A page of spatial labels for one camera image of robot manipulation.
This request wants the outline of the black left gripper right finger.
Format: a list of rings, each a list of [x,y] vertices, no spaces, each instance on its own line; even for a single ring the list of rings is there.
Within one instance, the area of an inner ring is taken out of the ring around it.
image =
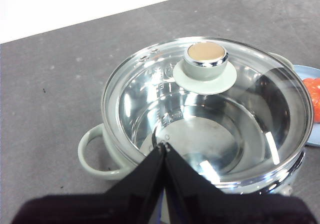
[[[165,148],[165,190],[173,224],[315,224],[298,197],[231,194],[199,175],[169,144]]]

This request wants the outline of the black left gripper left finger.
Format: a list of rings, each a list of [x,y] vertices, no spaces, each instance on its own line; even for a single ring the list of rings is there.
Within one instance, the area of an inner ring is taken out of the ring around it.
[[[104,193],[47,195],[24,203],[14,224],[159,224],[166,150],[156,146]]]

